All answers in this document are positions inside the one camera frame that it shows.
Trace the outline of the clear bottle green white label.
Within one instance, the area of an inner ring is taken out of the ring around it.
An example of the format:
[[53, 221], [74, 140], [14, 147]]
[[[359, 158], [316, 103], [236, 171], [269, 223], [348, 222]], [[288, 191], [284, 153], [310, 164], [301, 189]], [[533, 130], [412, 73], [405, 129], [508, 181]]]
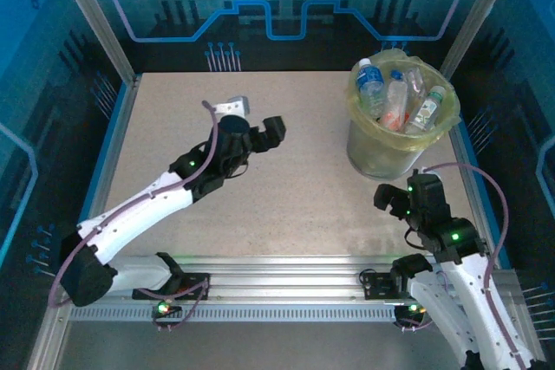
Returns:
[[444, 87], [433, 86], [423, 102], [409, 115], [403, 132], [418, 135], [429, 131], [439, 115], [445, 94]]

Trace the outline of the Pepsi bottle with blue cap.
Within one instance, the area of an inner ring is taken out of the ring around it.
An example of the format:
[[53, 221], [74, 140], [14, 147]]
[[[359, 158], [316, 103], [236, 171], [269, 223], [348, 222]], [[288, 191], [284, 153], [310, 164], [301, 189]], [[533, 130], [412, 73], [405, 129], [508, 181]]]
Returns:
[[403, 73], [400, 70], [394, 69], [390, 72], [390, 81], [382, 116], [388, 111], [407, 113], [407, 103], [408, 84], [404, 81]]

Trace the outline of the small blue label water bottle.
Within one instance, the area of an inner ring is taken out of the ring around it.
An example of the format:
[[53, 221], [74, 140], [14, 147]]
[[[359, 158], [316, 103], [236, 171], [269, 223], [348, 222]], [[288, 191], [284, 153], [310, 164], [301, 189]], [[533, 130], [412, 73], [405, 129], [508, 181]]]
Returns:
[[356, 87], [363, 112], [370, 118], [380, 118], [385, 106], [385, 82], [381, 70], [369, 58], [358, 62]]

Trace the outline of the clear ribbed unlabelled bottle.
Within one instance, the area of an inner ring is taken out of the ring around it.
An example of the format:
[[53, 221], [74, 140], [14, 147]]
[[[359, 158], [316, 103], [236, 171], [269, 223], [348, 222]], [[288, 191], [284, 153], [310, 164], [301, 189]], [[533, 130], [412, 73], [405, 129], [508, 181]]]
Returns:
[[428, 93], [421, 70], [417, 67], [408, 69], [404, 74], [405, 82], [408, 84], [408, 95], [415, 104], [424, 99]]

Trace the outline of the translucent grey mesh bin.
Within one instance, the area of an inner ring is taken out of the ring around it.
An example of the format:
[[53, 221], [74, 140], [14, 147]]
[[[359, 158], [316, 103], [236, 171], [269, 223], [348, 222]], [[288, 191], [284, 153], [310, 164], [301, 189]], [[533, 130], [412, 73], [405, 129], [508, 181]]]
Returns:
[[[379, 118], [370, 119], [379, 124]], [[408, 152], [385, 146], [378, 140], [371, 139], [354, 121], [350, 120], [347, 154], [353, 166], [367, 177], [398, 179], [410, 169], [425, 150]]]

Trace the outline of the yellow-lined trash bin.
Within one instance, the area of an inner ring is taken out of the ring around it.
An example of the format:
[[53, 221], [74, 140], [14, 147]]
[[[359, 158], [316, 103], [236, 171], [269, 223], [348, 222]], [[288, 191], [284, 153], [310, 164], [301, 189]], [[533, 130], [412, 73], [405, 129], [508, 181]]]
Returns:
[[350, 119], [371, 139], [378, 140], [385, 146], [400, 151], [423, 151], [460, 123], [460, 101], [455, 93], [454, 86], [436, 68], [428, 65], [418, 56], [408, 56], [401, 49], [384, 49], [372, 55], [369, 59], [382, 71], [382, 75], [392, 69], [418, 68], [427, 87], [442, 86], [446, 89], [438, 118], [429, 131], [420, 135], [392, 132], [381, 127], [362, 112], [359, 106], [359, 91], [356, 86], [358, 73], [358, 65], [356, 64], [350, 71], [348, 85], [345, 89], [346, 108]]

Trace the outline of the small board with green light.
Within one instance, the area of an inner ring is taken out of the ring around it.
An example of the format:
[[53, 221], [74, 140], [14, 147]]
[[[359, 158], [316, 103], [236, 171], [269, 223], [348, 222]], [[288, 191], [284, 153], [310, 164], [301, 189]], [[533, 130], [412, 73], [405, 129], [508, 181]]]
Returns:
[[395, 319], [402, 325], [422, 325], [427, 310], [418, 303], [395, 306]]
[[152, 317], [156, 321], [159, 319], [176, 316], [181, 311], [182, 307], [180, 305], [174, 305], [173, 300], [161, 300], [153, 308]]

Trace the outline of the aluminium side rail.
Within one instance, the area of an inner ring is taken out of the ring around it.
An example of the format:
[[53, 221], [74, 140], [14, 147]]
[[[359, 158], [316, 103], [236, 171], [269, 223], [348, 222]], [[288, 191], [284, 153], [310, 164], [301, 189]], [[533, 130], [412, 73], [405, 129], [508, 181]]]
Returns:
[[[127, 125], [133, 110], [139, 82], [140, 79], [137, 79], [129, 87], [125, 84], [121, 87], [96, 161], [82, 211], [78, 218], [79, 221], [97, 217], [103, 221], [112, 211], [112, 209], [107, 208], [108, 195], [120, 157]], [[70, 261], [67, 270], [68, 274], [85, 275], [89, 271], [92, 271], [94, 274], [104, 274], [103, 270], [105, 267], [97, 261], [94, 251], [86, 244], [82, 244], [85, 237], [81, 237], [79, 234], [78, 229], [80, 224], [80, 222], [77, 224], [67, 224], [65, 228], [66, 236], [62, 239], [60, 259], [68, 259]]]
[[[453, 78], [460, 103], [470, 101], [476, 104], [483, 96], [479, 92], [486, 81], [486, 72], [478, 70], [470, 75], [456, 75]], [[487, 179], [479, 172], [465, 167], [470, 165], [478, 167], [478, 161], [470, 140], [464, 112], [460, 111], [461, 122], [449, 132], [451, 143], [454, 147], [456, 161], [465, 187], [467, 199], [473, 213], [474, 223], [480, 235], [486, 240], [487, 248], [494, 252], [500, 239], [500, 224], [494, 215], [491, 200], [487, 193]]]

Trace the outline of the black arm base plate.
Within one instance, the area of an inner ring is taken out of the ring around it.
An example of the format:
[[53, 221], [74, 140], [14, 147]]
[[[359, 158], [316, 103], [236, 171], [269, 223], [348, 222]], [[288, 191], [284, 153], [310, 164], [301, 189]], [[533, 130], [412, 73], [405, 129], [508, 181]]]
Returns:
[[148, 289], [147, 292], [134, 289], [132, 298], [134, 300], [192, 301], [200, 297], [201, 300], [206, 300], [210, 278], [208, 273], [172, 275], [160, 289]]
[[359, 283], [366, 301], [402, 299], [402, 293], [389, 273], [363, 270], [359, 274]]

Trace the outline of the aluminium mounting rail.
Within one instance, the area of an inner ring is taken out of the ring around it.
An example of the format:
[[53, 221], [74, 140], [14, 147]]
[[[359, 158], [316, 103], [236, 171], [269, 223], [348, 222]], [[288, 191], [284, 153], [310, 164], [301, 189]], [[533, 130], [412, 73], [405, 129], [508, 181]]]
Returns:
[[376, 267], [389, 273], [383, 256], [172, 257], [116, 256], [94, 274], [82, 297], [67, 300], [86, 306], [103, 296], [132, 297], [134, 289], [160, 289], [172, 275], [208, 273], [207, 300], [230, 303], [309, 303], [364, 301], [359, 274]]

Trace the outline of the aluminium frame post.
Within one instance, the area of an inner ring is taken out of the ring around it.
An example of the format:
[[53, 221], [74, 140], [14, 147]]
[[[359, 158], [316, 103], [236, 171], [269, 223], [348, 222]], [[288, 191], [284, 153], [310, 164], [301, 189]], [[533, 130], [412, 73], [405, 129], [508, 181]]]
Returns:
[[483, 22], [490, 14], [497, 0], [475, 0], [459, 33], [441, 64], [440, 72], [446, 80], [450, 80], [455, 70], [478, 34]]
[[133, 86], [136, 76], [97, 0], [75, 0], [121, 80]]

